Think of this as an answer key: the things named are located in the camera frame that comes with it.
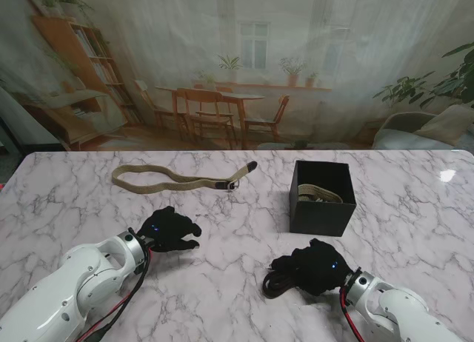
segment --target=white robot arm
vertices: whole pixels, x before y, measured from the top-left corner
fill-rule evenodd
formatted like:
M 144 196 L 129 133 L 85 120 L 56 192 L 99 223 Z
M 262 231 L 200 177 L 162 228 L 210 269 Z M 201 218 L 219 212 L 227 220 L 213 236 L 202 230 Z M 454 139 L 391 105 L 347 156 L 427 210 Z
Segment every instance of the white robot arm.
M 370 296 L 381 292 L 369 311 Z M 355 307 L 380 342 L 462 342 L 443 323 L 428 314 L 426 302 L 413 291 L 397 288 L 363 272 L 349 285 L 346 302 Z
M 111 263 L 114 258 L 120 267 Z M 144 263 L 130 232 L 67 252 L 59 269 L 39 281 L 0 320 L 0 342 L 73 342 L 89 311 L 118 292 Z

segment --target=dining table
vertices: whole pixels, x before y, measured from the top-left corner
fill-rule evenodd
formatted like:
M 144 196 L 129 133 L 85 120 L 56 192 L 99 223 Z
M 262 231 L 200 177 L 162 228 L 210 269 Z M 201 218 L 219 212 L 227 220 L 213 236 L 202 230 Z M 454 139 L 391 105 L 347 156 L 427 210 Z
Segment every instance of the dining table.
M 178 117 L 178 88 L 173 87 L 161 87 L 156 85 L 156 89 L 165 90 L 171 93 L 171 99 L 173 103 L 173 113 L 175 117 L 176 126 L 178 127 L 179 137 L 182 139 L 181 133 L 181 122 L 179 121 Z M 246 100 L 259 100 L 265 98 L 262 95 L 253 95 L 253 94 L 239 94 L 239 93 L 226 93 L 226 92 L 219 92 L 224 97 L 224 102 L 229 104 L 235 104 L 237 106 L 238 111 L 238 120 L 240 122 L 240 133 L 241 133 L 241 148 L 243 150 L 247 149 L 247 134 L 245 132 L 245 106 L 244 101 Z

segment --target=black box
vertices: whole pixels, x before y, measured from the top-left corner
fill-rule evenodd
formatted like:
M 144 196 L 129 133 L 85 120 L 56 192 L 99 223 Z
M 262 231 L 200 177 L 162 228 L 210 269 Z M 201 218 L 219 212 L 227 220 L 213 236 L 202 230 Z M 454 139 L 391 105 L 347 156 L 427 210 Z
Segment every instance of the black box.
M 343 203 L 298 201 L 298 185 L 314 184 L 339 195 Z M 354 209 L 349 165 L 296 161 L 290 188 L 290 232 L 341 237 Z

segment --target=metal buckle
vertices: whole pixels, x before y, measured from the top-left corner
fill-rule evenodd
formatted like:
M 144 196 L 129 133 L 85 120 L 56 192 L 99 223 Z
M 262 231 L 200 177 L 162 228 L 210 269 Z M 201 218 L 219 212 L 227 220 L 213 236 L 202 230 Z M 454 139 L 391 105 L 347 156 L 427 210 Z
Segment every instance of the metal buckle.
M 237 179 L 236 181 L 230 181 L 227 184 L 227 191 L 228 192 L 233 192 L 234 190 L 236 190 L 238 188 L 239 185 L 240 185 L 240 179 Z

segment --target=fabric strap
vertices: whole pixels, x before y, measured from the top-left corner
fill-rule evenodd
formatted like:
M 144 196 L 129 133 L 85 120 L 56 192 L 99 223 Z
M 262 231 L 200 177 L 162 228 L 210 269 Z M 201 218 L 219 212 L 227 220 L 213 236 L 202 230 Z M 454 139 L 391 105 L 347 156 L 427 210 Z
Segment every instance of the fabric strap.
M 334 192 L 312 184 L 298 185 L 298 201 L 317 201 L 318 199 L 330 203 L 342 203 L 341 197 Z
M 134 166 L 132 164 L 125 164 L 117 167 L 112 171 L 112 183 L 116 186 L 134 192 L 135 194 L 153 194 L 154 192 L 161 192 L 163 190 L 193 190 L 202 187 L 219 190 L 234 190 L 238 187 L 239 179 L 252 172 L 257 167 L 257 162 L 252 161 L 245 167 L 242 167 L 229 178 L 207 178 L 207 177 L 187 177 L 186 175 L 180 175 L 173 172 L 172 170 L 162 167 L 154 166 L 152 164 L 145 164 L 141 166 Z M 119 176 L 127 173 L 143 173 L 143 172 L 156 172 L 162 173 L 170 177 L 175 183 L 158 183 L 153 185 L 134 185 L 126 181 L 119 179 Z

